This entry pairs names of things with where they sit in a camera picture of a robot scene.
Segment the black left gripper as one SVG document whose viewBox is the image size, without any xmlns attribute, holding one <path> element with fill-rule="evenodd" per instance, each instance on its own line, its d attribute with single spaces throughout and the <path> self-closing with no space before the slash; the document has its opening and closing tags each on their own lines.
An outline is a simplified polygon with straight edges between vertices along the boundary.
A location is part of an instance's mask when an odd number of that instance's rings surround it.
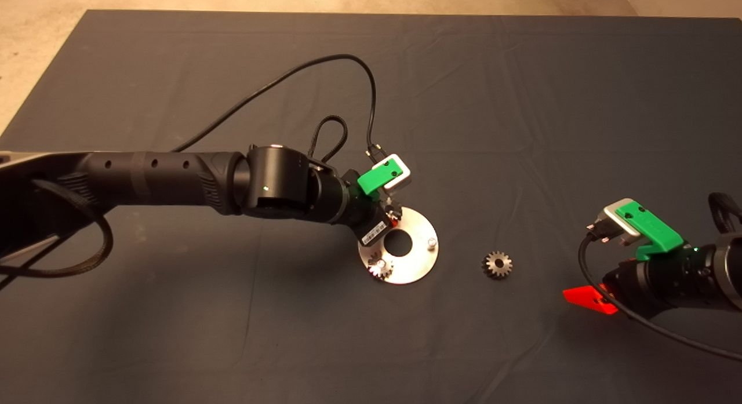
<svg viewBox="0 0 742 404">
<path fill-rule="evenodd" d="M 345 189 L 348 193 L 345 226 L 352 230 L 361 246 L 372 246 L 397 227 L 400 219 L 390 219 L 379 190 L 366 194 L 358 184 L 359 178 L 360 174 L 356 171 L 345 172 Z"/>
</svg>

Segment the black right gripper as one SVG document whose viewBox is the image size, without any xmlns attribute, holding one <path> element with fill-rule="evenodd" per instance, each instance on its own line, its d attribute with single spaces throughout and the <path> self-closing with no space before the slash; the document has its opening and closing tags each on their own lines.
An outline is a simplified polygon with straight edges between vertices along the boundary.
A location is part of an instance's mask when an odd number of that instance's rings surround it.
<svg viewBox="0 0 742 404">
<path fill-rule="evenodd" d="M 646 261 L 627 260 L 607 272 L 602 284 L 623 306 L 646 319 L 676 308 L 712 310 L 714 253 L 714 248 L 680 248 L 653 254 Z M 563 297 L 604 315 L 617 313 L 617 307 L 590 285 L 566 289 Z"/>
</svg>

